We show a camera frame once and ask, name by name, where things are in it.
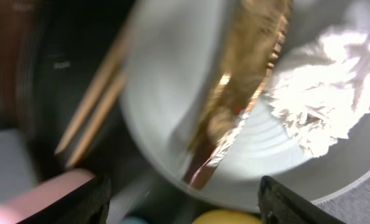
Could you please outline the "yellow bowl with food scraps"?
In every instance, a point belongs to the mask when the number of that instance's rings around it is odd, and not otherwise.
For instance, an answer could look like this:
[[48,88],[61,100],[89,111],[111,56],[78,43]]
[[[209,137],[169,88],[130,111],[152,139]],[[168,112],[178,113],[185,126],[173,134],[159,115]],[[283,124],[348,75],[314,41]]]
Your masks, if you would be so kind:
[[211,210],[198,216],[192,224],[262,224],[255,216],[232,210]]

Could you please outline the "white tissue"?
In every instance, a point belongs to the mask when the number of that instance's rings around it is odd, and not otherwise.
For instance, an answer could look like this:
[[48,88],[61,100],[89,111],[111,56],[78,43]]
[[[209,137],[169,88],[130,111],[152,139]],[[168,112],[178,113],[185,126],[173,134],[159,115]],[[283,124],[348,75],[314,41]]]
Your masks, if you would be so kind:
[[330,27],[293,49],[263,91],[271,114],[310,157],[321,157],[370,113],[370,31]]

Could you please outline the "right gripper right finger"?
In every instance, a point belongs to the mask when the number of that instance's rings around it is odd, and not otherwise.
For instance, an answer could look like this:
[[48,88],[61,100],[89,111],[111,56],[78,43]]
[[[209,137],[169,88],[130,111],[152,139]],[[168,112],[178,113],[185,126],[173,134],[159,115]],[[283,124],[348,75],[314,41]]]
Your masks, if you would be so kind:
[[264,224],[345,224],[270,176],[260,180],[258,203]]

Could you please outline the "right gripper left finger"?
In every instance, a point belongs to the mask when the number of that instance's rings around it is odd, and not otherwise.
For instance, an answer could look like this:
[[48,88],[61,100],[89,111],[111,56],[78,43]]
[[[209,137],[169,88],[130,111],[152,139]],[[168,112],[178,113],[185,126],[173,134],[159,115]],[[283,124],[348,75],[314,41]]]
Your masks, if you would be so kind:
[[106,224],[110,199],[110,179],[98,176],[19,224]]

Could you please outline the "gold snack wrapper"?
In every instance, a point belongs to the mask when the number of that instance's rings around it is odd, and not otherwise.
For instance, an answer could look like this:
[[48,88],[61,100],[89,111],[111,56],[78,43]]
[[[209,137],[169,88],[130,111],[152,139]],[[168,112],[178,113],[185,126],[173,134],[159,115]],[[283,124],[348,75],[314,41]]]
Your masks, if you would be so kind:
[[237,2],[215,77],[194,135],[183,177],[202,189],[250,116],[286,39],[292,0]]

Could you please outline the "pink plastic cup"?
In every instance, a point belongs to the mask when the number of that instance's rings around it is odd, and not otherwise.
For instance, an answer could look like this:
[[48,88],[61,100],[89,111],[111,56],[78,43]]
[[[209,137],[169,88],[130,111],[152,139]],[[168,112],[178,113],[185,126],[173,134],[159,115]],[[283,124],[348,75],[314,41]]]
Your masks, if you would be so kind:
[[19,223],[73,192],[95,175],[74,169],[41,183],[7,202],[0,203],[0,224]]

